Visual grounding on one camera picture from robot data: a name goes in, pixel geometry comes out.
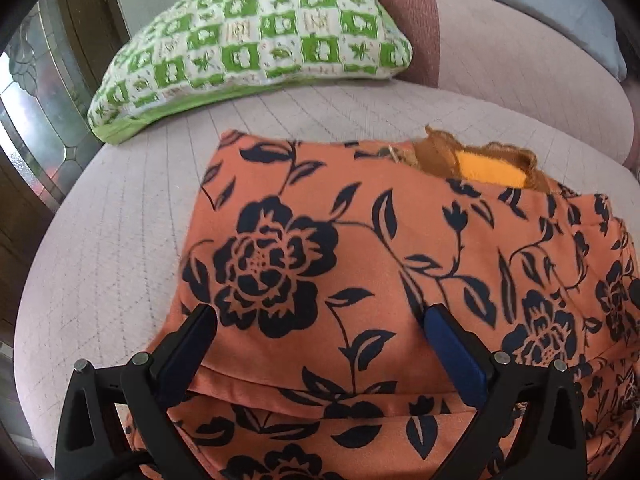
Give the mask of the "orange floral blouse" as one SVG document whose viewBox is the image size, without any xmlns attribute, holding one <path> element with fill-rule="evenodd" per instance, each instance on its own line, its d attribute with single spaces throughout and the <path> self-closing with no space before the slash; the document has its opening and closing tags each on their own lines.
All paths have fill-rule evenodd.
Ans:
<svg viewBox="0 0 640 480">
<path fill-rule="evenodd" d="M 515 363 L 565 362 L 605 474 L 639 418 L 639 266 L 602 194 L 442 179 L 407 144 L 230 131 L 164 324 L 214 309 L 169 416 L 213 479 L 426 479 L 473 417 L 421 327 L 447 307 Z"/>
</svg>

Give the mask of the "pink quilted bed sheet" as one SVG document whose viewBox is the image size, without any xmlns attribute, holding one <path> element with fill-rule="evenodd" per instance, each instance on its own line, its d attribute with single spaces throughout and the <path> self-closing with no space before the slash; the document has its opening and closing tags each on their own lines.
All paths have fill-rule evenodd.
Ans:
<svg viewBox="0 0 640 480">
<path fill-rule="evenodd" d="M 576 192 L 602 193 L 639 231 L 632 173 L 568 134 L 496 104 L 391 81 L 287 88 L 189 110 L 117 146 L 104 146 L 75 183 L 38 248 L 14 342 L 18 400 L 47 457 L 76 360 L 127 361 L 168 313 L 186 229 L 221 133 L 277 139 L 399 141 L 426 127 L 461 142 L 529 148 L 541 168 Z"/>
</svg>

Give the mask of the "stained glass window panel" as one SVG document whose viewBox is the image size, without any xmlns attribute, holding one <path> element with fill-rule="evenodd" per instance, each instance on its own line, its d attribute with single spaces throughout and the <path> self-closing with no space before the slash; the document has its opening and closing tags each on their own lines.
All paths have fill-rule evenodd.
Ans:
<svg viewBox="0 0 640 480">
<path fill-rule="evenodd" d="M 38 0 L 1 52 L 1 148 L 56 211 L 102 148 L 58 0 Z"/>
</svg>

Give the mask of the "dark wooden door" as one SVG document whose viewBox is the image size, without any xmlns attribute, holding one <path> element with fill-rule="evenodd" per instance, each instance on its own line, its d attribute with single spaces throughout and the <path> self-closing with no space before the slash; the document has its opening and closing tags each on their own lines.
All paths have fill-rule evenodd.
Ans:
<svg viewBox="0 0 640 480">
<path fill-rule="evenodd" d="M 128 38 L 122 12 L 117 0 L 58 4 L 92 99 Z M 92 224 L 104 214 L 107 187 L 90 188 L 87 174 L 102 159 L 100 148 L 52 211 L 1 149 L 1 427 L 6 446 L 38 474 L 50 469 L 74 360 L 103 364 L 126 349 L 121 336 L 101 335 L 108 319 L 91 304 L 96 282 L 90 273 L 99 253 Z"/>
</svg>

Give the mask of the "pink bolster cushion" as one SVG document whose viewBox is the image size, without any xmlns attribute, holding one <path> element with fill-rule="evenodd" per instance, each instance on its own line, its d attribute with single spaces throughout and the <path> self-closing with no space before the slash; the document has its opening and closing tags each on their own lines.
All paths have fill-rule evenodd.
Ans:
<svg viewBox="0 0 640 480">
<path fill-rule="evenodd" d="M 534 118 L 631 167 L 634 102 L 588 53 L 492 0 L 378 0 L 413 50 L 400 79 Z"/>
</svg>

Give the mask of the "green white patterned pillow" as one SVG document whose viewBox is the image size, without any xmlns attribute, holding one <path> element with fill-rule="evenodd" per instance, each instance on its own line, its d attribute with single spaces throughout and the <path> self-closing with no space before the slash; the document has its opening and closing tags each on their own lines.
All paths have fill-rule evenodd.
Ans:
<svg viewBox="0 0 640 480">
<path fill-rule="evenodd" d="M 88 123 L 121 144 L 210 103 L 320 79 L 390 79 L 412 47 L 378 0 L 178 0 L 115 54 Z"/>
</svg>

